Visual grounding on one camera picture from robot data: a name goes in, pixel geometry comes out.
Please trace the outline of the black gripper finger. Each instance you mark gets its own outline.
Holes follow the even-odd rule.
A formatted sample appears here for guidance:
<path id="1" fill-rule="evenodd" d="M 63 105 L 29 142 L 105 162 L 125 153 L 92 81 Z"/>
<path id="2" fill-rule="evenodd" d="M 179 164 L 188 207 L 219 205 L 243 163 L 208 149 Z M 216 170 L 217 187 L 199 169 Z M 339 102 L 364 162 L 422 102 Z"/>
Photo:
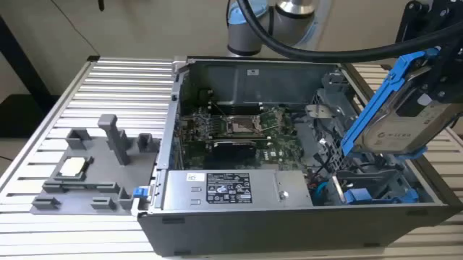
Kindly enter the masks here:
<path id="1" fill-rule="evenodd" d="M 440 103 L 462 103 L 462 40 L 444 45 L 428 76 L 428 96 Z"/>
<path id="2" fill-rule="evenodd" d="M 402 43 L 418 37 L 423 15 L 424 4 L 419 1 L 408 1 L 402 14 L 402 20 L 396 34 L 396 43 Z"/>

